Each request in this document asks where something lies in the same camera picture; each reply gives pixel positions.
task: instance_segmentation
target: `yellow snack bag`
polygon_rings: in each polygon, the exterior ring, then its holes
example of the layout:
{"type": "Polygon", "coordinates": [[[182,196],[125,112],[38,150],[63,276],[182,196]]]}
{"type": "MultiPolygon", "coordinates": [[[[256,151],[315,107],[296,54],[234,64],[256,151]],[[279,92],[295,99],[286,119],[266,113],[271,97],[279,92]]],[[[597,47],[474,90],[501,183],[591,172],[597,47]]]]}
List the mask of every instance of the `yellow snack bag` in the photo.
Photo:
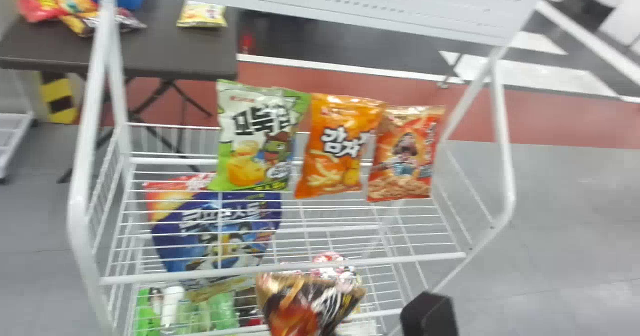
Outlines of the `yellow snack bag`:
{"type": "Polygon", "coordinates": [[[227,27],[225,7],[196,1],[185,1],[178,27],[227,27]]]}
{"type": "Polygon", "coordinates": [[[423,199],[431,193],[444,106],[391,106],[377,129],[366,201],[423,199]]]}
{"type": "Polygon", "coordinates": [[[296,199],[359,191],[360,163],[386,103],[375,99],[315,93],[296,199]]]}

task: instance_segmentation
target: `table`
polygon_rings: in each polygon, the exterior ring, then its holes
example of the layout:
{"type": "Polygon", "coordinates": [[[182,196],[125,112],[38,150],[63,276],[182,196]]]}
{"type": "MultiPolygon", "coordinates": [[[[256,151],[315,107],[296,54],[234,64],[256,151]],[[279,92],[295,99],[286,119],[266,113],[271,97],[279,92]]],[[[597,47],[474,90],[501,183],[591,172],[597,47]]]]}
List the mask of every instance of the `table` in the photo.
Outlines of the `table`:
{"type": "MultiPolygon", "coordinates": [[[[133,122],[143,123],[141,113],[169,88],[176,89],[183,102],[212,116],[175,81],[235,80],[238,76],[238,10],[227,8],[226,28],[196,29],[176,26],[182,7],[182,0],[144,0],[142,8],[134,14],[147,28],[121,35],[127,81],[137,77],[162,79],[146,101],[129,111],[129,119],[133,122]]],[[[61,22],[29,24],[20,18],[0,40],[0,68],[78,74],[84,78],[89,69],[92,41],[75,35],[61,22]]],[[[176,153],[181,153],[180,145],[172,145],[151,128],[147,131],[176,153]]],[[[96,146],[107,142],[112,132],[103,135],[96,146]]],[[[68,183],[71,171],[67,170],[58,183],[68,183]]]]}

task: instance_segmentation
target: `white stripe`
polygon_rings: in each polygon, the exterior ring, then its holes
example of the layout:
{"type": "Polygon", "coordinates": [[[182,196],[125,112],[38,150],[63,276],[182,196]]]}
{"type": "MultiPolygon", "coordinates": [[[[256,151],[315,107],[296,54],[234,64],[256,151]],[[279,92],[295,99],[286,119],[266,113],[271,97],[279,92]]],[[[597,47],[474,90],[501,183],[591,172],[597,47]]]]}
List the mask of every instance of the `white stripe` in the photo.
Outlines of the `white stripe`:
{"type": "MultiPolygon", "coordinates": [[[[284,67],[297,67],[297,68],[311,68],[314,70],[349,72],[351,74],[396,77],[398,79],[414,79],[414,80],[425,80],[425,81],[441,81],[442,79],[444,79],[444,76],[441,74],[394,71],[391,69],[359,67],[359,66],[353,66],[353,65],[327,64],[324,62],[290,60],[288,58],[245,55],[244,53],[238,53],[237,60],[245,63],[279,65],[284,67]]],[[[463,83],[462,80],[460,80],[457,77],[452,77],[448,79],[448,81],[451,84],[463,83]]]]}
{"type": "Polygon", "coordinates": [[[539,33],[520,31],[516,33],[509,47],[515,49],[546,52],[547,54],[569,55],[562,47],[555,44],[547,36],[539,33]]]}
{"type": "Polygon", "coordinates": [[[606,44],[606,42],[599,39],[596,35],[587,31],[573,19],[570,19],[567,15],[557,10],[557,8],[551,6],[548,2],[538,2],[535,9],[537,12],[544,15],[544,17],[551,20],[551,22],[567,31],[567,33],[576,38],[588,49],[600,56],[602,60],[608,62],[608,64],[618,72],[640,86],[640,66],[626,58],[614,47],[606,44]]]}
{"type": "MultiPolygon", "coordinates": [[[[486,62],[486,57],[464,55],[455,72],[464,80],[473,80],[486,62]]],[[[614,90],[589,71],[510,60],[499,62],[505,85],[618,97],[614,90]]]]}
{"type": "Polygon", "coordinates": [[[640,104],[640,97],[620,96],[620,100],[630,102],[632,104],[640,104]]]}

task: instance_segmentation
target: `white cart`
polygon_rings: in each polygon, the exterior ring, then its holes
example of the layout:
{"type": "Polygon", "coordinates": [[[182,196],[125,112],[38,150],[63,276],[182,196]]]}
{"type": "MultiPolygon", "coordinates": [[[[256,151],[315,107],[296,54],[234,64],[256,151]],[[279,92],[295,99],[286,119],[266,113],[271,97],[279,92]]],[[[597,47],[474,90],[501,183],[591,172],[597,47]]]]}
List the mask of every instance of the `white cart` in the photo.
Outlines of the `white cart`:
{"type": "MultiPolygon", "coordinates": [[[[498,60],[538,0],[190,0],[309,19],[389,29],[404,33],[491,45],[495,48],[454,110],[443,131],[432,199],[369,204],[363,192],[293,199],[282,192],[283,221],[261,266],[166,272],[149,235],[142,183],[190,174],[195,165],[215,170],[216,128],[135,124],[127,118],[120,35],[114,0],[102,1],[93,43],[73,179],[68,235],[89,299],[105,335],[134,335],[140,288],[185,279],[257,272],[310,270],[311,258],[336,251],[354,266],[367,295],[350,317],[360,334],[399,334],[398,314],[425,289],[440,290],[505,227],[515,206],[515,181],[505,93],[498,60]],[[488,211],[448,149],[448,139],[490,77],[492,118],[503,184],[501,211],[488,211]],[[102,166],[94,165],[102,94],[108,79],[116,122],[102,166]],[[182,153],[146,137],[153,132],[182,143],[182,153]],[[94,182],[94,170],[99,172],[94,182]],[[429,284],[438,263],[452,267],[429,284]]],[[[305,134],[299,135],[299,149],[305,134]]],[[[299,169],[302,154],[294,165],[299,169]]],[[[214,330],[202,336],[264,334],[266,326],[214,330]]]]}
{"type": "Polygon", "coordinates": [[[29,126],[34,122],[34,111],[22,81],[18,78],[18,71],[0,69],[0,72],[10,75],[11,82],[18,91],[18,95],[0,94],[0,97],[18,97],[24,106],[24,111],[21,113],[0,112],[0,185],[4,185],[7,182],[7,167],[29,130],[29,126]]]}

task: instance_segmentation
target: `green snack bag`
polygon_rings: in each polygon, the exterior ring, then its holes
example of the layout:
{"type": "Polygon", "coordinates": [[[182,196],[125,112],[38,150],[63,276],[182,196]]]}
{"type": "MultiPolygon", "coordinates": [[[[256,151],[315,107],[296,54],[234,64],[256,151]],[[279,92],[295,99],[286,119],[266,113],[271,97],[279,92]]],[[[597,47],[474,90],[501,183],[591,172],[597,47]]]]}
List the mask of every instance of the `green snack bag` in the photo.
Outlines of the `green snack bag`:
{"type": "Polygon", "coordinates": [[[217,81],[221,127],[214,191],[286,190],[293,139],[311,95],[278,87],[217,81]]]}
{"type": "Polygon", "coordinates": [[[154,312],[149,298],[149,288],[138,291],[135,336],[160,336],[160,315],[154,312]]]}
{"type": "Polygon", "coordinates": [[[216,330],[236,329],[240,327],[238,314],[234,309],[234,293],[218,293],[208,299],[211,309],[211,321],[216,330]]]}
{"type": "Polygon", "coordinates": [[[198,304],[199,308],[199,332],[211,331],[211,308],[209,304],[204,301],[198,304]]]}

